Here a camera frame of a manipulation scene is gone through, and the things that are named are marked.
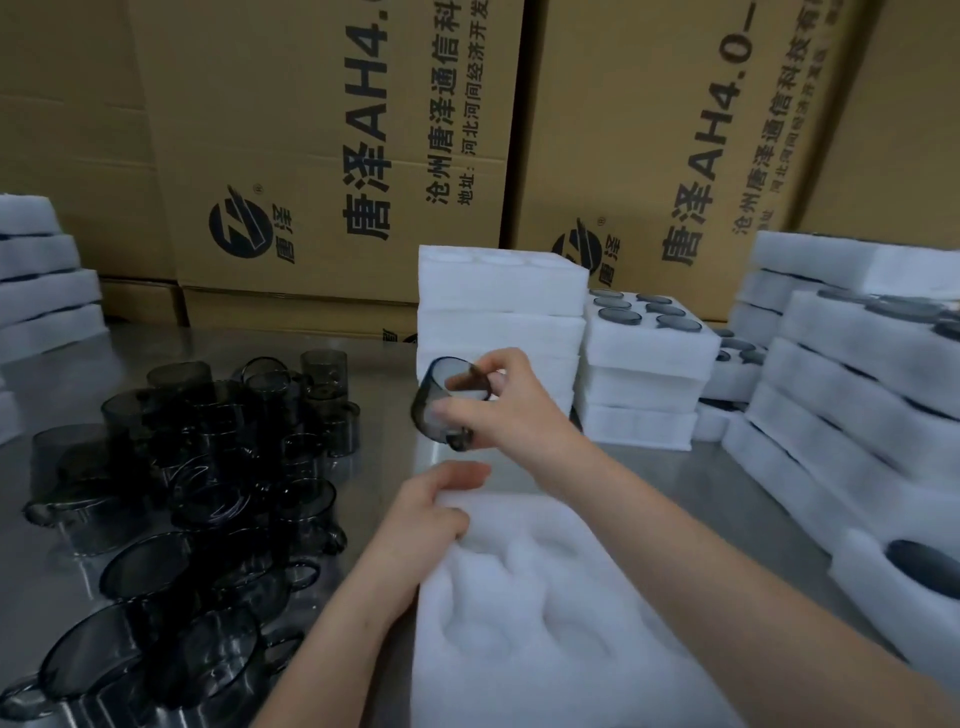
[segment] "left hand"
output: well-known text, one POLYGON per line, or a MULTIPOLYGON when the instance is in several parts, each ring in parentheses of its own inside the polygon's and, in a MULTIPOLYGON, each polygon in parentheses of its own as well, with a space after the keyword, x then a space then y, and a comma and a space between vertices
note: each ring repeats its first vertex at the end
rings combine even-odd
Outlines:
POLYGON ((386 518, 351 576, 371 585, 392 623, 413 602, 417 587, 463 536, 469 516, 434 503, 441 490, 479 488, 490 475, 486 463, 447 460, 400 486, 386 518))

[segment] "stack of foam trays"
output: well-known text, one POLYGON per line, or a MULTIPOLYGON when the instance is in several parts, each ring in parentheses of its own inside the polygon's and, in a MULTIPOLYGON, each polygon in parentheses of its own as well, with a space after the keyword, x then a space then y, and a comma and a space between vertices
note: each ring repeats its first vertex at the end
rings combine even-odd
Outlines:
POLYGON ((0 363, 106 331, 95 271, 80 267, 45 197, 0 195, 0 363))
POLYGON ((584 336, 586 268, 552 253, 420 246, 417 379, 441 356, 517 347, 569 413, 584 336))
MULTIPOLYGON (((932 300, 960 296, 960 253, 869 245, 858 278, 833 281, 905 295, 794 292, 723 447, 909 663, 960 691, 960 315, 932 300), (908 568, 904 551, 926 561, 908 568)), ((852 257, 805 259, 823 277, 852 257)))
POLYGON ((588 291, 576 409, 600 443, 689 450, 720 337, 669 296, 588 291))

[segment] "glass cup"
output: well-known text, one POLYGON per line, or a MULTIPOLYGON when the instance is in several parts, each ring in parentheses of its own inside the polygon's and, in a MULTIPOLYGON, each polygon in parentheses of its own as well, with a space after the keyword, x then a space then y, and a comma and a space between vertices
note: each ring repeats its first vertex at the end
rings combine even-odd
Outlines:
POLYGON ((417 429, 431 440, 463 452, 469 449, 473 432, 444 423, 433 414, 431 405, 447 397, 488 400, 491 394, 490 381, 480 370, 464 359, 444 356, 434 359, 427 369, 410 407, 410 416, 417 429))

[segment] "forearm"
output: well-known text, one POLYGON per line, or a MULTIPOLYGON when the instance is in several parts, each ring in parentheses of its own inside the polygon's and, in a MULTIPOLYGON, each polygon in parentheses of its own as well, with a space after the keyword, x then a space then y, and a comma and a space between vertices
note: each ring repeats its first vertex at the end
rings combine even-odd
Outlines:
POLYGON ((360 565, 324 607, 253 728, 354 728, 391 624, 360 565))
POLYGON ((752 725, 954 724, 932 681, 591 443, 562 451, 534 475, 581 515, 752 725))

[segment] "hand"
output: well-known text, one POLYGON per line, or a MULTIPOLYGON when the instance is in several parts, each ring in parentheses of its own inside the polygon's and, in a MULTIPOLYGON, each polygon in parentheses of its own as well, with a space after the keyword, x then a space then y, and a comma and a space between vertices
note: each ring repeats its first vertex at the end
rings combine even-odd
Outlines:
POLYGON ((432 405, 444 421, 473 430, 473 449, 499 448, 535 473, 538 463, 557 447, 583 439, 550 399, 520 349, 490 352, 474 366, 490 380, 496 401, 450 397, 432 405))
POLYGON ((470 525, 469 516, 459 508, 436 505, 437 493, 479 488, 490 470, 486 463, 448 460, 400 486, 386 518, 353 570, 375 585, 376 597, 388 611, 390 623, 406 611, 417 586, 470 525))

